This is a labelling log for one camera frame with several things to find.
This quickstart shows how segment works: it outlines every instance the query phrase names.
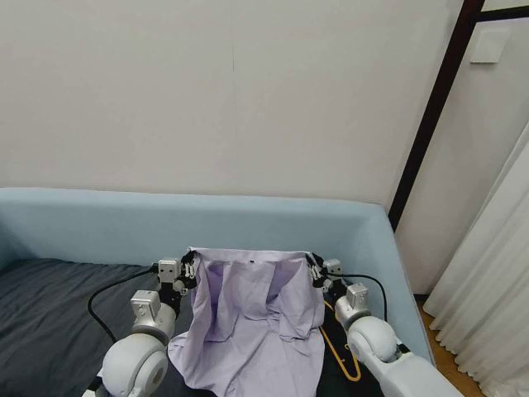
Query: wooden floor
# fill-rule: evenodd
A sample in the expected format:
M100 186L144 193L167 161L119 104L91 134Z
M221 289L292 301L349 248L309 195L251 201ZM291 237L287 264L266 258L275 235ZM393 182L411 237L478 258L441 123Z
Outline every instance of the wooden floor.
M433 317L422 310L422 302L417 301L417 306L421 312L422 321L427 330L433 355L436 358L437 369L454 385L465 397L484 397L478 385L466 374L457 370L454 356L439 345L436 341L438 331L432 331L428 326L433 321Z

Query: light blue headboard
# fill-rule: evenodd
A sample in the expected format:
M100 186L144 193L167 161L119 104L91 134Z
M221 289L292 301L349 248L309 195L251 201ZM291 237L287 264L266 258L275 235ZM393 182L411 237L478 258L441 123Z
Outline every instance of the light blue headboard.
M382 207L298 198L0 189L0 266L58 258L150 265L188 246L314 251L372 275L388 293L389 322L410 349L430 351ZM371 281L369 301L382 316Z

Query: dark wooden door frame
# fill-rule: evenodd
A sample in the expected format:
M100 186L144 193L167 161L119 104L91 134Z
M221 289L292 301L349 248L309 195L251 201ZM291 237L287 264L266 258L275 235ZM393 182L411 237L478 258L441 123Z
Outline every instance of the dark wooden door frame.
M389 209L388 217L394 231L397 230L398 222L403 215L407 199L412 192L413 183L421 169L431 137L436 130L476 23L529 17L529 6L481 11L483 5L484 0L464 0L461 6L460 15L455 23L436 82L431 90L412 149L398 183L397 192Z

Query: dark gray bedsheet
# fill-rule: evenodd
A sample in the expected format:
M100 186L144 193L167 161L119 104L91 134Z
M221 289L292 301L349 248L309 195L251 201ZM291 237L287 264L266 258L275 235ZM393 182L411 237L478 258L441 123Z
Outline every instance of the dark gray bedsheet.
M80 396L101 368L111 346L86 304L97 289L144 270L133 265L94 265L58 260L12 263L0 272L0 395ZM156 289L155 275L143 275L101 293L94 311L118 339L130 333L130 298ZM191 323L188 300L176 331ZM211 395L191 390L169 364L155 396Z

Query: bed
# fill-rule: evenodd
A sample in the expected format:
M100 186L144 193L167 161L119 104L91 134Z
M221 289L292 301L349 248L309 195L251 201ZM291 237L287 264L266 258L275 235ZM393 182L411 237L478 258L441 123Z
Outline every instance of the bed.
M101 286L188 246L315 251L378 278L388 320L404 343L432 361L384 210L339 200L0 189L0 393L81 395L110 340L86 301ZM369 281L370 307L383 301ZM155 289L143 276L101 294L94 309L118 337L130 331L129 299ZM177 332L192 318L182 303ZM318 395L337 374L326 356ZM211 395L169 373L157 396Z

